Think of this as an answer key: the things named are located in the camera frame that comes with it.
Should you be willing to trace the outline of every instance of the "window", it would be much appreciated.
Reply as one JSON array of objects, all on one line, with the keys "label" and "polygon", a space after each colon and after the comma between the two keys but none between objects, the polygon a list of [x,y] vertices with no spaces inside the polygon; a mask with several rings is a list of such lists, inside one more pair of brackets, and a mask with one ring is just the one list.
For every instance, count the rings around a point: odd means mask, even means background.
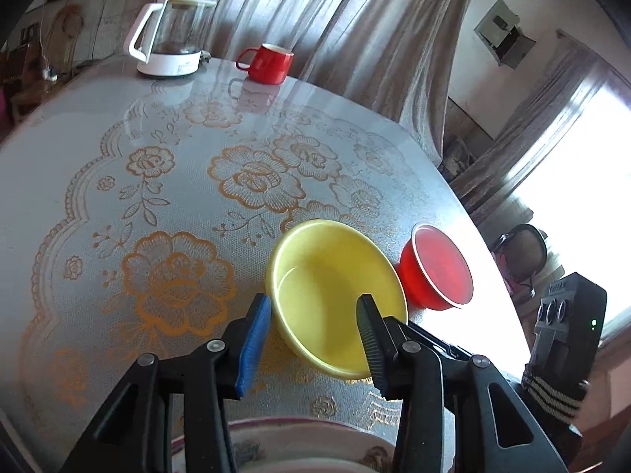
[{"label": "window", "polygon": [[600,89],[515,191],[534,212],[531,224],[553,241],[566,274],[579,272],[607,291],[604,332],[616,317],[631,315],[631,108],[625,99],[613,85]]}]

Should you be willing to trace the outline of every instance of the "wall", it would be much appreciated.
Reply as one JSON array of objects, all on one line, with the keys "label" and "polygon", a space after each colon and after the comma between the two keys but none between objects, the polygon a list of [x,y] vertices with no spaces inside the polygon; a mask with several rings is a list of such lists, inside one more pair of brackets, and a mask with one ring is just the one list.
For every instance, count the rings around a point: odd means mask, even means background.
[{"label": "wall", "polygon": [[611,386],[607,372],[592,372],[589,391],[574,424],[585,432],[611,417]]},{"label": "wall", "polygon": [[487,151],[493,140],[478,124],[469,117],[450,97],[447,98],[445,110],[445,136],[443,138],[443,154],[450,144],[460,138],[473,158],[479,158]]},{"label": "wall", "polygon": [[595,0],[504,0],[521,19],[526,36],[537,41],[512,70],[498,66],[473,29],[497,0],[471,0],[458,38],[449,97],[491,137],[501,131],[550,59],[562,28],[609,61],[631,80],[631,52]]},{"label": "wall", "polygon": [[59,10],[78,4],[83,13],[83,29],[75,47],[73,66],[99,60],[122,48],[122,43],[144,4],[154,0],[56,0],[25,13],[7,40],[7,50],[20,44],[20,31],[34,22],[40,23],[42,44]]},{"label": "wall", "polygon": [[631,406],[631,358],[609,372],[611,416]]}]

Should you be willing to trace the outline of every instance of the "round table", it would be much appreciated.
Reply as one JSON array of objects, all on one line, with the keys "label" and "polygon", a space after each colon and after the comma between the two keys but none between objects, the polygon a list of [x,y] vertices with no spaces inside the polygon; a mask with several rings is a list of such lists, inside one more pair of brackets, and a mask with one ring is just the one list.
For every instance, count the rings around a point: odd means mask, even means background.
[{"label": "round table", "polygon": [[[307,219],[352,225],[393,262],[415,223],[445,231],[473,299],[411,318],[521,375],[528,348],[491,255],[402,127],[291,78],[244,80],[228,61],[176,80],[135,64],[82,74],[0,150],[0,407],[46,468],[138,355],[187,354],[241,317],[274,244]],[[393,442],[400,403],[310,369],[273,330],[252,393],[226,411],[343,421]]]}]

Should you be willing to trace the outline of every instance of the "plate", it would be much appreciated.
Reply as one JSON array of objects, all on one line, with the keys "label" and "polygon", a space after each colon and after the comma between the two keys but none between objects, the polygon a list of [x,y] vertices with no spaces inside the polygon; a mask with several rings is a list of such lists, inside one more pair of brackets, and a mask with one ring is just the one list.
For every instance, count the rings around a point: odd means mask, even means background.
[{"label": "plate", "polygon": [[373,473],[362,464],[338,458],[299,458],[280,462],[255,462],[242,473]]},{"label": "plate", "polygon": [[[232,422],[228,428],[237,468],[244,472],[279,461],[330,458],[387,473],[394,453],[394,446],[375,434],[319,419],[253,418]],[[171,451],[173,473],[185,473],[184,436],[173,440]]]}]

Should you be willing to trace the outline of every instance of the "gray curtain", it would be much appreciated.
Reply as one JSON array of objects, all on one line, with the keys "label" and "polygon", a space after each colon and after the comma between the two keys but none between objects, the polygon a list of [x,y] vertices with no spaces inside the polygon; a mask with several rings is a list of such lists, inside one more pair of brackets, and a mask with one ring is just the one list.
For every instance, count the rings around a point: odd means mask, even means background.
[{"label": "gray curtain", "polygon": [[449,183],[476,225],[491,218],[546,158],[611,72],[588,47],[562,31],[557,36],[544,74],[493,146]]},{"label": "gray curtain", "polygon": [[290,74],[399,122],[438,165],[447,86],[469,0],[217,0],[213,56],[291,49]]}]

